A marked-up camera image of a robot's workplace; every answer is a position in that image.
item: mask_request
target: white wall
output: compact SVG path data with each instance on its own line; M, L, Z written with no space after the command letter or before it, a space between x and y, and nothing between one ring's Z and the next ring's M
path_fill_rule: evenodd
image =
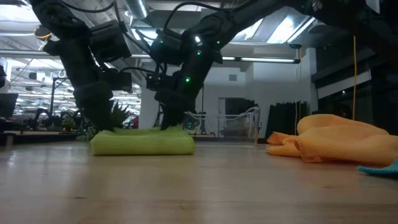
M364 83L366 81L369 81L371 79L371 71L368 70L366 72L363 72L359 74L356 77L356 84L359 85L361 83ZM344 80L340 80L338 82L332 83L330 85L321 87L318 89L318 96L319 99L323 98L325 96L337 93L339 91L343 91L347 88L353 87L354 86L354 77L349 77Z
M265 136L270 105L306 101L309 110L317 110L318 98L311 74L316 72L315 49L308 49L300 65L253 63L246 71L246 98L261 108L260 138Z
M177 67L168 68L168 74L178 70ZM236 74L238 80L230 82L229 74ZM205 80L204 111L207 114L218 114L218 99L227 97L244 98L246 74L239 68L212 68ZM155 92L146 89L146 83L142 84L141 114L139 128L152 127L158 110L158 102L154 99ZM199 92L196 100L196 111L201 111L202 92Z
M283 102L307 101L309 110L317 110L317 91L311 83L311 74L316 72L315 49L307 49L302 59L301 78L299 65L282 63L252 63L246 73L238 68L212 68L205 80L204 111L208 115L218 114L219 98L246 98L254 100L261 108L260 138L265 136L270 105ZM169 68L169 73L178 68ZM230 82L229 74L237 74L238 81ZM140 128L153 125L158 103L154 93L142 90ZM201 111L201 93L196 100L197 111ZM208 125L216 131L217 122Z

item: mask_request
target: orange towel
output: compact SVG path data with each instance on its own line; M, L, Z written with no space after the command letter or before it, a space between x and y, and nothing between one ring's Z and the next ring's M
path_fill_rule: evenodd
M298 122L298 136L274 133L268 153L301 157L305 162L352 161L388 166L398 157L398 136L359 121L331 114L307 116Z

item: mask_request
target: air duct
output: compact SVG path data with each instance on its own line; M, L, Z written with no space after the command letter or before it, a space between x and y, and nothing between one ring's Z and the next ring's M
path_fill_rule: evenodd
M127 10L135 19L143 19L148 16L149 6L145 0L124 0Z

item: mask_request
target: desk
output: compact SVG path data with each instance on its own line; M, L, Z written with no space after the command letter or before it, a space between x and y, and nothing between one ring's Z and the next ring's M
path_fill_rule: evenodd
M0 152L0 223L397 223L398 181L252 146L91 157L57 142Z

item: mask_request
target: yellow cable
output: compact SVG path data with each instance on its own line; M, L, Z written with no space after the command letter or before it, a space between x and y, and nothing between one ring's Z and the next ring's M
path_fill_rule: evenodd
M354 100L353 100L353 120L355 120L355 107L356 107L356 76L358 68L356 64L356 37L354 36Z
M35 37L38 38L38 39L49 38L50 36L51 36L51 34L47 34L47 35L44 35L44 36L42 36L42 37L41 37L41 36L36 36L36 35L35 35Z
M300 91L301 91L301 61L303 59L303 47L300 48ZM300 105L298 106L298 120L301 120L301 99Z

